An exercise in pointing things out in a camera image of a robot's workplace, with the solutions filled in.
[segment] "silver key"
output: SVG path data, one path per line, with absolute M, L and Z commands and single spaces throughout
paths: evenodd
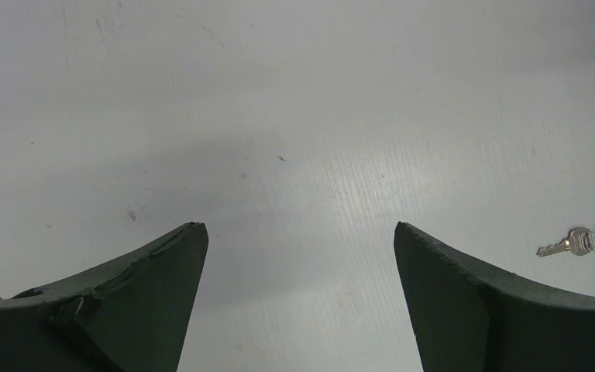
M 537 256 L 546 257 L 552 254 L 569 251 L 574 256 L 585 256 L 595 252 L 595 233 L 590 229 L 578 227 L 571 229 L 569 235 L 562 242 L 554 246 L 543 246 L 537 250 Z

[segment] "scratch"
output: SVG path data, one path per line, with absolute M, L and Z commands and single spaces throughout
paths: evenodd
M 259 348 L 259 357 L 261 357 L 262 361 L 267 362 L 268 361 L 268 353 L 266 353 L 266 350 Z
M 208 37 L 211 38 L 211 40 L 213 40 L 213 30 L 212 29 L 208 29 L 206 28 L 206 26 L 199 26 L 200 29 L 202 29 L 202 31 L 208 33 Z
M 78 303 L 78 307 L 76 308 L 76 312 L 74 313 L 74 315 L 77 315 L 82 307 L 83 307 L 83 298 L 81 297 L 81 302 Z
M 65 70 L 67 71 L 67 75 L 71 75 L 70 74 L 70 61 L 69 61 L 69 58 L 67 58 L 67 53 L 65 53 Z
M 48 33 L 48 34 L 49 34 L 49 39 L 51 40 L 51 43 L 52 43 L 52 44 L 55 44 L 55 43 L 53 42 L 53 41 L 54 41 L 54 39 L 53 39 L 53 34 L 51 33 L 51 29 L 49 29 L 49 23 L 45 22 L 45 23 L 44 23 L 44 26 L 46 27 L 46 33 Z

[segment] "white surface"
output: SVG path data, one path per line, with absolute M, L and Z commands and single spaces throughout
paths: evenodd
M 421 370 L 398 220 L 595 295 L 535 256 L 595 228 L 595 2 L 120 4 L 0 1 L 0 296 L 206 222 L 179 370 L 256 372 Z

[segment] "key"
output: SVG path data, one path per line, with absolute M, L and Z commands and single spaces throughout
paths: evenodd
M 537 256 L 546 257 L 560 252 L 571 252 L 574 256 L 585 256 L 595 252 L 595 233 L 590 229 L 579 227 L 571 229 L 566 239 L 554 246 L 543 246 L 537 250 Z

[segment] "white corrugated plastic sheet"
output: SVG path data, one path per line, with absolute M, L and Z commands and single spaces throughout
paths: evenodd
M 200 221 L 179 371 L 420 371 L 399 220 L 595 295 L 595 2 L 0 1 L 0 296 Z

